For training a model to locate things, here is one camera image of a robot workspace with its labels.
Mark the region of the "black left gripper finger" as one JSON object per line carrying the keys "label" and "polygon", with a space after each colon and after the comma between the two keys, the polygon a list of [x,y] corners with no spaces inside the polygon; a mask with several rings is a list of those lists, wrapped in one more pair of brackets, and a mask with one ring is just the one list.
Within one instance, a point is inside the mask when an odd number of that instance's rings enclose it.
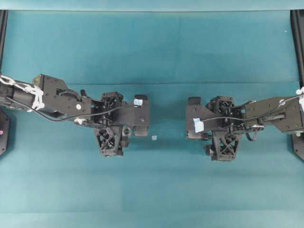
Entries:
{"label": "black left gripper finger", "polygon": [[135,95],[134,98],[137,99],[137,100],[143,100],[143,101],[148,100],[147,95]]}
{"label": "black left gripper finger", "polygon": [[148,136],[148,126],[135,126],[133,128],[134,136],[136,137],[147,137]]}

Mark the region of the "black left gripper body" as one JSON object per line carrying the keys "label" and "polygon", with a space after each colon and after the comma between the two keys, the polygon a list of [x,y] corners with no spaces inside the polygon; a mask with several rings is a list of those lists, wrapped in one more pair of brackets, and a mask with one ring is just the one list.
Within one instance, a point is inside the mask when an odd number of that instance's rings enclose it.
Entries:
{"label": "black left gripper body", "polygon": [[102,156],[122,156],[123,125],[117,123],[118,110],[126,106],[124,96],[119,92],[103,93],[101,99],[93,99],[91,118],[94,123],[94,134]]}

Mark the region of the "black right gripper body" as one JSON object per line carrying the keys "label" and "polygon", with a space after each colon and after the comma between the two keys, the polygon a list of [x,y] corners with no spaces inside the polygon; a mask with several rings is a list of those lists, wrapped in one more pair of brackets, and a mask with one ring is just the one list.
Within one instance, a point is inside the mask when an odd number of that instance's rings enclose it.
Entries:
{"label": "black right gripper body", "polygon": [[234,160],[242,139],[242,135],[237,134],[241,129],[240,110],[229,96],[214,97],[204,107],[212,111],[215,117],[219,117],[216,119],[216,127],[209,131],[212,144],[204,147],[205,153],[213,161]]}

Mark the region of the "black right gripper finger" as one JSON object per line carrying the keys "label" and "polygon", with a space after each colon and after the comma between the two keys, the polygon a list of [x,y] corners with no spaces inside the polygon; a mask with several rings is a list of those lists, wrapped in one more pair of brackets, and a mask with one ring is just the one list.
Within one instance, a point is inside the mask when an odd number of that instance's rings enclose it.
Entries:
{"label": "black right gripper finger", "polygon": [[189,139],[189,140],[208,140],[209,135],[207,133],[187,132],[187,139]]}
{"label": "black right gripper finger", "polygon": [[197,96],[194,96],[194,97],[189,97],[188,98],[188,104],[189,105],[200,105],[201,104],[201,97],[197,97]]}

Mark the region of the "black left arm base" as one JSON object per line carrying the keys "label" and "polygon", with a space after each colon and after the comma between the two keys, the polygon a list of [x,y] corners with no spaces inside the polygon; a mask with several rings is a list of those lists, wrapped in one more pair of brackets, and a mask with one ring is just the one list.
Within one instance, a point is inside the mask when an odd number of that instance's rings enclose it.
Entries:
{"label": "black left arm base", "polygon": [[1,109],[0,110],[0,155],[2,156],[8,147],[8,139],[10,132],[10,122],[9,116]]}

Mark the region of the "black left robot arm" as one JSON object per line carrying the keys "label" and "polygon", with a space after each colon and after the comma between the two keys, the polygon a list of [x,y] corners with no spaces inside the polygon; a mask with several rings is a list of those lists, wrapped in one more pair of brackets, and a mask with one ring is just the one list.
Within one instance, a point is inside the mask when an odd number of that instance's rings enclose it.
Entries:
{"label": "black left robot arm", "polygon": [[122,156],[131,135],[146,137],[150,126],[150,104],[146,95],[124,101],[119,92],[103,93],[100,99],[68,88],[55,77],[40,74],[26,83],[0,76],[0,105],[35,112],[52,122],[72,121],[92,128],[105,157]]}

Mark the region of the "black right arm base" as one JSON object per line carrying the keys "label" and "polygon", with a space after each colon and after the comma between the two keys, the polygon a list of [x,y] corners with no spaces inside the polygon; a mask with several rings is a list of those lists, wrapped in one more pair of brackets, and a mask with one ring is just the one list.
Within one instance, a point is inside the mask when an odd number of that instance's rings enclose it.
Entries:
{"label": "black right arm base", "polygon": [[304,161],[304,133],[295,133],[291,135],[293,153]]}

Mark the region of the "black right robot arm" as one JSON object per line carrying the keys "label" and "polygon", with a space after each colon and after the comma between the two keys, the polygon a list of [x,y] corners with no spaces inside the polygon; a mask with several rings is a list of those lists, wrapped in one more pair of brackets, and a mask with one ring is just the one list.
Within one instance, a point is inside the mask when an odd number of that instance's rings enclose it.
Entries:
{"label": "black right robot arm", "polygon": [[229,162],[236,158],[243,136],[256,141],[267,125],[287,134],[304,131],[304,90],[295,96],[271,97],[236,105],[229,96],[217,96],[206,105],[200,97],[188,98],[186,137],[211,140],[205,152],[213,161]]}

